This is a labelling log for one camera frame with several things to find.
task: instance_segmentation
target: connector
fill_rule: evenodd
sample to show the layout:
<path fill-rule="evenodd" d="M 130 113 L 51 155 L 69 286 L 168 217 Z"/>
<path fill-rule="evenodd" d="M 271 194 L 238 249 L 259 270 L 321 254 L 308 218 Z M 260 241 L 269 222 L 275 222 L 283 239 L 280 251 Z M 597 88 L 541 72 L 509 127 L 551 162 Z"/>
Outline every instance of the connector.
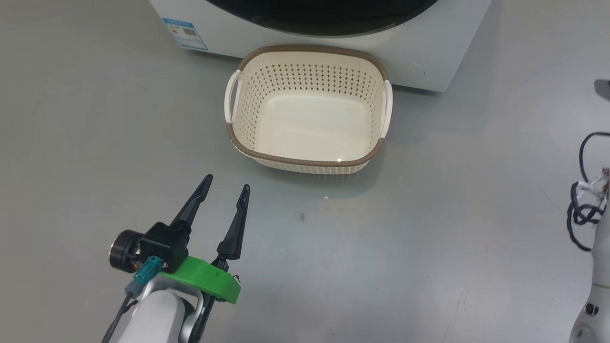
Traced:
<path fill-rule="evenodd" d="M 132 298 L 137 298 L 146 284 L 151 281 L 163 268 L 163 260 L 157 256 L 149 257 L 140 269 L 135 273 L 134 280 L 125 287 L 125 294 L 131 294 Z"/>

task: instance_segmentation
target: laundry basket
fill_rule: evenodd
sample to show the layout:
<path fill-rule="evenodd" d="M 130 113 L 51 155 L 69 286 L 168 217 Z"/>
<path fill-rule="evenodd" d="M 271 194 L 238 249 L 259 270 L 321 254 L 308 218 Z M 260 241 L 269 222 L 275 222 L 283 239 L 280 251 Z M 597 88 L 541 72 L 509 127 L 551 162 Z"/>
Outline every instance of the laundry basket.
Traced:
<path fill-rule="evenodd" d="M 384 67 L 364 52 L 327 46 L 258 49 L 224 95 L 233 145 L 262 165 L 299 173 L 358 172 L 381 149 L 391 115 Z"/>

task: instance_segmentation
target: washing machine door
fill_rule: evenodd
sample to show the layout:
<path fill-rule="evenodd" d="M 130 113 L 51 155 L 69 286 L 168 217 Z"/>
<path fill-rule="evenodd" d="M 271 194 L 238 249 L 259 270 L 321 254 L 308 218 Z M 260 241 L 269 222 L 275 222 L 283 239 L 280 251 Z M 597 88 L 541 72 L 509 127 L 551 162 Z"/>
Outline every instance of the washing machine door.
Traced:
<path fill-rule="evenodd" d="M 252 23 L 291 34 L 349 37 L 391 29 L 437 0 L 207 0 Z"/>

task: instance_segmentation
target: basket rim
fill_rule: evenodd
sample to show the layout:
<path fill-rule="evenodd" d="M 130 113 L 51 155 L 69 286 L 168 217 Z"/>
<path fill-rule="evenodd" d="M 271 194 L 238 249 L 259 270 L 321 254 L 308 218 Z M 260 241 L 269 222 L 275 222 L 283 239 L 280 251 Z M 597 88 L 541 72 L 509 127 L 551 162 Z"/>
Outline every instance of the basket rim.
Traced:
<path fill-rule="evenodd" d="M 248 149 L 237 139 L 235 132 L 233 131 L 233 124 L 226 123 L 227 132 L 229 133 L 229 138 L 235 147 L 241 151 L 243 154 L 246 154 L 251 157 L 256 157 L 259 159 L 266 159 L 273 162 L 279 163 L 287 163 L 287 164 L 297 164 L 297 165 L 310 165 L 312 167 L 354 167 L 363 163 L 370 161 L 377 153 L 381 150 L 383 143 L 385 141 L 384 138 L 380 138 L 377 141 L 377 144 L 373 147 L 371 151 L 368 152 L 365 156 L 351 160 L 351 161 L 313 161 L 313 160 L 304 160 L 304 159 L 292 159 L 289 157 L 279 157 L 275 155 L 269 155 L 264 153 L 259 153 L 252 149 Z"/>
<path fill-rule="evenodd" d="M 381 77 L 384 81 L 388 80 L 388 74 L 384 65 L 373 55 L 352 49 L 345 48 L 336 48 L 334 46 L 324 46 L 324 45 L 271 45 L 264 46 L 263 48 L 258 48 L 253 52 L 249 53 L 242 59 L 237 66 L 237 69 L 242 70 L 246 67 L 246 65 L 252 61 L 255 57 L 266 54 L 268 52 L 320 52 L 325 54 L 337 54 L 344 56 L 357 57 L 360 59 L 367 60 L 371 62 L 377 70 L 381 73 Z"/>

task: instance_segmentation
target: black cable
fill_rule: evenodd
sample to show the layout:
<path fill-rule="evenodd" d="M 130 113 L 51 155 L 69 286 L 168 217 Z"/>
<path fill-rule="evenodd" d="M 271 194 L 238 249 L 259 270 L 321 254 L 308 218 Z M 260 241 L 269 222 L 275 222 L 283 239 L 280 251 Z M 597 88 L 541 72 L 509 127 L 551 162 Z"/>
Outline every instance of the black cable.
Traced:
<path fill-rule="evenodd" d="M 197 320 L 193 324 L 193 328 L 191 329 L 190 336 L 188 337 L 188 343 L 199 343 L 201 340 L 201 336 L 203 335 L 203 330 L 206 328 L 207 319 L 210 317 L 210 312 L 212 311 L 212 306 L 216 302 L 216 297 L 209 296 L 206 307 L 203 309 L 203 313 L 197 317 Z"/>
<path fill-rule="evenodd" d="M 587 173 L 584 172 L 584 162 L 583 162 L 584 146 L 587 144 L 587 142 L 589 141 L 589 139 L 591 137 L 594 137 L 596 135 L 610 137 L 610 132 L 604 132 L 604 131 L 593 132 L 593 133 L 589 134 L 587 137 L 585 137 L 583 142 L 580 144 L 580 151 L 578 152 L 578 165 L 580 166 L 580 174 L 583 176 L 584 182 L 589 182 Z"/>
<path fill-rule="evenodd" d="M 138 303 L 137 299 L 132 301 L 132 302 L 130 302 L 129 305 L 127 305 L 127 307 L 125 307 L 125 311 L 123 312 L 123 314 L 127 313 L 127 311 L 129 311 L 129 309 L 132 308 L 137 303 Z"/>
<path fill-rule="evenodd" d="M 593 132 L 593 133 L 589 134 L 587 137 L 585 137 L 583 142 L 581 143 L 580 150 L 578 152 L 578 166 L 580 168 L 580 173 L 583 176 L 583 180 L 585 182 L 589 182 L 589 178 L 587 177 L 587 173 L 584 171 L 584 161 L 583 161 L 584 147 L 585 147 L 585 145 L 587 145 L 587 142 L 589 141 L 589 139 L 591 139 L 591 137 L 595 137 L 595 136 L 610 137 L 610 132 L 603 132 L 603 131 Z M 578 241 L 578 239 L 574 235 L 574 230 L 572 228 L 572 222 L 574 222 L 577 225 L 584 225 L 586 223 L 597 224 L 600 220 L 599 220 L 599 218 L 594 218 L 594 216 L 596 214 L 599 214 L 599 215 L 604 214 L 606 207 L 604 207 L 603 209 L 600 209 L 599 207 L 593 206 L 591 204 L 582 204 L 582 205 L 578 204 L 578 195 L 576 194 L 577 190 L 578 190 L 578 182 L 574 182 L 572 184 L 572 187 L 570 188 L 571 202 L 570 202 L 570 205 L 568 206 L 566 226 L 567 226 L 568 233 L 570 234 L 570 239 L 572 240 L 572 242 L 574 244 L 576 244 L 576 246 L 580 250 L 591 251 L 591 248 L 585 247 L 580 241 Z M 584 215 L 583 214 L 584 210 L 588 210 L 589 212 L 587 212 L 587 214 Z"/>
<path fill-rule="evenodd" d="M 133 295 L 131 294 L 131 292 L 127 293 L 127 297 L 125 297 L 125 300 L 123 300 L 123 304 L 121 305 L 121 308 L 118 310 L 115 320 L 112 322 L 112 324 L 110 324 L 110 327 L 108 327 L 108 330 L 106 331 L 106 334 L 104 335 L 104 338 L 102 339 L 102 343 L 110 342 L 110 338 L 112 337 L 112 334 L 116 330 L 118 322 L 119 322 L 119 320 L 121 320 L 121 316 L 123 315 L 123 313 L 127 312 L 127 310 L 126 310 L 127 304 L 131 300 L 132 296 Z"/>

